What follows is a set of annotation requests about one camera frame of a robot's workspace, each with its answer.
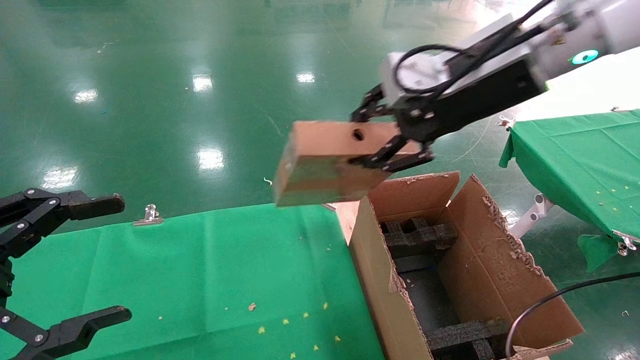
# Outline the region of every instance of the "green table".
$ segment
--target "green table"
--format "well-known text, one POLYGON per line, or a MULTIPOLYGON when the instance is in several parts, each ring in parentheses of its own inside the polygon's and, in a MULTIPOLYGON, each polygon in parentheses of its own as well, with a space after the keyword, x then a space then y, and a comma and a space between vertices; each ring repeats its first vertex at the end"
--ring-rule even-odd
MULTIPOLYGON (((14 272, 8 308, 41 327, 132 311, 72 359, 384 359, 337 218, 321 206, 54 235, 14 272)), ((23 345, 4 332, 0 344, 2 360, 23 345)))
POLYGON ((517 122, 500 159, 515 158, 538 190, 608 236, 581 236, 593 271, 617 250, 613 231, 640 238, 640 111, 517 122))

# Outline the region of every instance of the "teal indicator light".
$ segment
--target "teal indicator light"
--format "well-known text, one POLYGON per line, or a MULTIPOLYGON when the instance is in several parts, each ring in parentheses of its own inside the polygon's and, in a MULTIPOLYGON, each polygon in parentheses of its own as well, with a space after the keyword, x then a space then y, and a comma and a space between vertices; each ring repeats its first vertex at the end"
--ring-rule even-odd
POLYGON ((582 65, 595 60, 600 53, 596 49, 585 50, 571 58, 574 65, 582 65))

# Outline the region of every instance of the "metal clip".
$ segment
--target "metal clip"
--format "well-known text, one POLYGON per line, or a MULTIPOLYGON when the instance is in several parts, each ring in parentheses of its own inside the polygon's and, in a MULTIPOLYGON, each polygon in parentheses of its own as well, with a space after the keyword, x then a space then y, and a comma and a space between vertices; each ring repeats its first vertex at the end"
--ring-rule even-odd
POLYGON ((629 249, 624 243, 618 242, 618 254, 620 256, 629 255, 629 249))
POLYGON ((156 211, 156 206, 153 204, 149 204, 145 206, 145 218, 135 221, 133 226, 145 226, 145 225, 154 225, 154 224, 162 224, 164 219, 160 217, 160 213, 156 211))
POLYGON ((516 123, 516 119, 509 119, 509 118, 504 117, 502 115, 500 115, 498 117, 498 119, 500 121, 496 122, 495 124, 498 125, 498 126, 504 127, 506 129, 506 131, 510 131, 511 128, 513 127, 513 124, 516 123))
POLYGON ((623 243, 618 242, 618 254, 622 256, 627 256, 626 250, 621 250, 623 247, 629 250, 637 250, 635 243, 640 243, 640 240, 635 236, 631 236, 629 234, 621 233, 618 230, 612 230, 613 235, 619 236, 622 238, 623 243))
POLYGON ((614 106, 613 108, 611 108, 611 111, 615 112, 615 113, 628 113, 630 112, 632 109, 621 109, 619 106, 614 106))

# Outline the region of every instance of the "white mounting bracket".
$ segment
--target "white mounting bracket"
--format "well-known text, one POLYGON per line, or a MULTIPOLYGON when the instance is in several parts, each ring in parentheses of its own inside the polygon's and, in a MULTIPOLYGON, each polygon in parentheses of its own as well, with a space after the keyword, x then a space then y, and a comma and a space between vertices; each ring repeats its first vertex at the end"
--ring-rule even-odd
POLYGON ((529 209, 518 222, 513 224, 509 230, 514 238, 520 239, 538 220, 547 217, 547 212, 555 205, 541 193, 534 197, 534 201, 535 203, 531 206, 531 209, 529 209))

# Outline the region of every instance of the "green floor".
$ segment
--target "green floor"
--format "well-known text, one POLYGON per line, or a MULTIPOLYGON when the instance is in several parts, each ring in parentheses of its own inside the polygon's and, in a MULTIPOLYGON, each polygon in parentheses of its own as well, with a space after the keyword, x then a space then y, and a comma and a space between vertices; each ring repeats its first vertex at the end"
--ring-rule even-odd
MULTIPOLYGON (((126 212, 63 231, 271 201, 292 121, 346 120, 393 50, 451 43, 531 0, 0 1, 0 184, 118 192, 126 212)), ((522 114, 506 111, 504 115, 522 114)), ((461 170, 511 220, 536 190, 498 167, 497 116, 437 141, 406 174, 461 170)), ((559 287, 638 270, 633 254, 585 273, 579 234, 554 208, 524 238, 559 287)), ((565 297, 586 328, 560 359, 638 359, 638 282, 565 297), (628 311, 629 316, 622 316, 628 311)))

